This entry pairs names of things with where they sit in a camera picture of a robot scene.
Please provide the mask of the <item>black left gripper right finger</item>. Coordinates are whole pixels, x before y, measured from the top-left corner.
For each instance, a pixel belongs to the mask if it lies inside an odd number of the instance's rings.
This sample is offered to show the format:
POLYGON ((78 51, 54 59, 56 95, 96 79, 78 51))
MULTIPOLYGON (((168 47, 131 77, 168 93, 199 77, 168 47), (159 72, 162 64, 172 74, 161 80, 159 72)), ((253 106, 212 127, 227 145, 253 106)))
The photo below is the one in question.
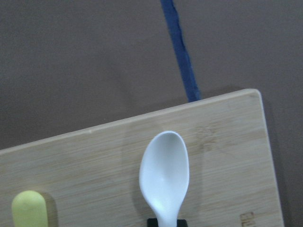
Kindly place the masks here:
POLYGON ((187 227, 187 221, 185 219, 178 219, 177 227, 187 227))

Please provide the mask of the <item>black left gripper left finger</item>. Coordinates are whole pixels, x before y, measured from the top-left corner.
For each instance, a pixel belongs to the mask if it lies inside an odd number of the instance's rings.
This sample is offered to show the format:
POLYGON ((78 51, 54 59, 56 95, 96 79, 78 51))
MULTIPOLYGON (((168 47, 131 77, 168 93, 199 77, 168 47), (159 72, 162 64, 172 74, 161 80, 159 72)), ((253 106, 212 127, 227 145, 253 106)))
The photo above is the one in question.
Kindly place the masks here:
POLYGON ((147 227, 158 227, 158 220, 156 218, 147 219, 147 227))

